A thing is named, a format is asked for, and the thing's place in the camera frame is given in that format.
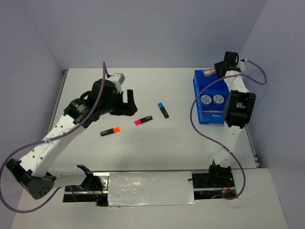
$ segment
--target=gray wall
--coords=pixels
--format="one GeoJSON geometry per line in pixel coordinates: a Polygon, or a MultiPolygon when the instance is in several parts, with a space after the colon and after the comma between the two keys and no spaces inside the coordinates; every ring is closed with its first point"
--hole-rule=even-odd
{"type": "MultiPolygon", "coordinates": [[[[47,132],[62,73],[17,0],[0,6],[0,162],[19,146],[47,132]]],[[[5,169],[1,190],[17,207],[21,186],[5,169]]],[[[14,213],[0,204],[2,229],[11,227],[14,213]]]]}
{"type": "Polygon", "coordinates": [[[247,84],[258,97],[250,131],[290,229],[305,225],[304,9],[303,0],[268,0],[242,50],[243,58],[259,63],[268,75],[267,86],[247,84]]]}
{"type": "Polygon", "coordinates": [[[24,0],[69,67],[212,66],[240,51],[266,0],[24,0]]]}

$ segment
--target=white table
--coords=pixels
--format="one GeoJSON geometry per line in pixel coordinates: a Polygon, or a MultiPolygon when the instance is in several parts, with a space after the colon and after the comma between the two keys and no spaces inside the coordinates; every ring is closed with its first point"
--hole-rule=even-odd
{"type": "MultiPolygon", "coordinates": [[[[57,158],[52,168],[84,164],[93,171],[195,170],[207,169],[218,146],[191,127],[190,106],[194,99],[193,68],[109,69],[124,73],[123,90],[134,90],[139,111],[133,117],[104,115],[78,136],[57,158]],[[157,104],[162,102],[170,118],[157,104]],[[135,126],[145,116],[153,120],[135,126]],[[119,134],[100,137],[99,132],[119,126],[119,134]]],[[[90,90],[101,77],[101,69],[70,69],[60,96],[56,123],[69,102],[90,90]]],[[[223,126],[199,125],[198,129],[221,140],[223,126]]],[[[236,156],[247,168],[246,189],[236,200],[200,200],[182,206],[96,207],[93,203],[62,203],[63,189],[40,210],[16,214],[13,229],[108,228],[264,228],[287,229],[282,208],[269,171],[256,168],[244,130],[237,142],[236,156]]],[[[240,170],[233,171],[237,191],[242,185],[240,170]]],[[[45,199],[33,200],[23,191],[19,209],[30,209],[45,199]]]]}

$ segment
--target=blue bin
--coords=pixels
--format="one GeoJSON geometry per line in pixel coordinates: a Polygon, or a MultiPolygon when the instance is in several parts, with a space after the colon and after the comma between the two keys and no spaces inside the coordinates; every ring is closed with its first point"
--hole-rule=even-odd
{"type": "MultiPolygon", "coordinates": [[[[207,85],[209,85],[211,82],[217,80],[217,74],[213,74],[210,77],[204,77],[203,70],[195,70],[195,76],[193,79],[194,84],[194,90],[195,90],[195,97],[199,94],[199,92],[205,88],[207,85]]],[[[224,105],[228,99],[229,96],[229,89],[227,84],[221,80],[212,86],[210,86],[208,89],[206,89],[201,96],[196,101],[197,104],[197,112],[198,112],[198,120],[200,124],[223,124],[223,114],[222,113],[204,113],[203,111],[222,111],[224,109],[224,105]],[[213,96],[216,94],[220,94],[224,97],[224,104],[221,106],[214,105],[211,103],[209,106],[203,106],[201,103],[201,96],[207,94],[212,99],[213,96]]]]}

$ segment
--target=orange cap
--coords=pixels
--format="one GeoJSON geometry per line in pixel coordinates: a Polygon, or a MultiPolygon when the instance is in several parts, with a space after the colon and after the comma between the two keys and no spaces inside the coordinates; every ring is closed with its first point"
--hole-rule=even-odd
{"type": "Polygon", "coordinates": [[[113,131],[114,131],[115,133],[117,133],[117,132],[120,132],[121,130],[120,130],[120,128],[117,126],[117,127],[115,127],[115,128],[113,129],[113,131]]]}

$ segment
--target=blue tray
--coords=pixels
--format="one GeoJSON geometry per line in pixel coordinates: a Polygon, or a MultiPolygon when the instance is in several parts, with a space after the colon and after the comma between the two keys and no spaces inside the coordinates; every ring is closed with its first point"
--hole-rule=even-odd
{"type": "MultiPolygon", "coordinates": [[[[195,76],[193,79],[194,84],[194,90],[195,90],[195,97],[199,94],[199,92],[205,88],[207,85],[209,85],[211,82],[217,80],[217,74],[213,74],[210,77],[204,77],[203,70],[195,70],[195,76]]],[[[198,120],[200,124],[210,124],[210,123],[221,123],[223,124],[223,114],[222,113],[204,113],[203,111],[222,111],[224,109],[224,105],[227,101],[227,98],[229,96],[229,89],[227,84],[222,80],[219,81],[212,86],[210,86],[208,89],[206,89],[201,96],[196,101],[197,104],[197,113],[198,113],[198,120]],[[203,106],[201,103],[201,96],[207,94],[212,99],[213,96],[216,94],[220,94],[224,97],[224,104],[221,106],[214,105],[211,103],[209,106],[203,106]]]]}

